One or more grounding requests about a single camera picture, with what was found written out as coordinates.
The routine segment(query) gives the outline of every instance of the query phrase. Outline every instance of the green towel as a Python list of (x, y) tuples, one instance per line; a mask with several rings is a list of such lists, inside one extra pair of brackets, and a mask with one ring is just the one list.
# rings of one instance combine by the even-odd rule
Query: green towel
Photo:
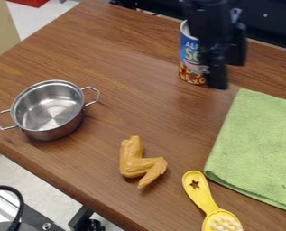
[(230, 189), (286, 210), (286, 99), (241, 89), (205, 174)]

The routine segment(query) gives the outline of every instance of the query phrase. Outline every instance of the stainless steel pan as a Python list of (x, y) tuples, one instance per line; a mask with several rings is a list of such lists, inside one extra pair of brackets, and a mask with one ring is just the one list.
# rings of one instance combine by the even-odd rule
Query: stainless steel pan
[[(95, 100), (85, 103), (83, 90), (96, 91)], [(10, 113), (15, 125), (2, 127), (8, 130), (20, 127), (31, 138), (53, 140), (73, 132), (83, 118), (83, 108), (95, 104), (100, 91), (92, 87), (79, 88), (64, 80), (37, 83), (24, 90), (12, 103)]]

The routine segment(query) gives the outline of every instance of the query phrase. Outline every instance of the brown table surface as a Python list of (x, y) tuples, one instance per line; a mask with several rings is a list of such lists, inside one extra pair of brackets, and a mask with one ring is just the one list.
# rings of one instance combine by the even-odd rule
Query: brown table surface
[[(0, 57), (0, 110), (45, 79), (99, 88), (101, 103), (58, 141), (0, 131), (0, 153), (125, 230), (200, 230), (204, 214), (183, 191), (181, 177), (203, 171), (240, 87), (286, 98), (286, 51), (250, 42), (246, 67), (229, 67), (231, 87), (219, 91), (178, 78), (179, 37), (176, 22), (99, 0), (50, 23)], [(143, 138), (145, 157), (169, 163), (149, 189), (138, 190), (137, 180), (118, 171), (120, 143), (133, 134)], [(245, 230), (286, 230), (286, 211), (213, 182), (210, 188)]]

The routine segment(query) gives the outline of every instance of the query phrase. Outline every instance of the yellow plastic utensil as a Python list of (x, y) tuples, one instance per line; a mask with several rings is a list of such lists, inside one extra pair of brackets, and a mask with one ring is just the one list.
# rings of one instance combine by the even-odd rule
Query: yellow plastic utensil
[(208, 182), (200, 171), (188, 171), (182, 177), (183, 188), (206, 213), (202, 231), (243, 231), (238, 218), (219, 208), (212, 199)]

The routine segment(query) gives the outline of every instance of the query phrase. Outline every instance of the white floor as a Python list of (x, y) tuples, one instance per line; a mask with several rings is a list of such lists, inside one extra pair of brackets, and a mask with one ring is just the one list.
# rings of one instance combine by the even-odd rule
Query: white floor
[(50, 0), (40, 8), (7, 2), (14, 24), (21, 40), (40, 30), (68, 10), (78, 5), (79, 2), (68, 0), (61, 4), (59, 0)]
[[(50, 0), (40, 8), (7, 2), (10, 13), (21, 40), (29, 37), (57, 17), (79, 4), (68, 0), (61, 4), (59, 0)], [(68, 222), (81, 205), (51, 185), (37, 178), (14, 162), (0, 157), (0, 185), (8, 185), (20, 190), (25, 202), (44, 216), (52, 219), (65, 230), (69, 230)], [(122, 229), (95, 214), (92, 218), (101, 221), (106, 231), (122, 231)]]

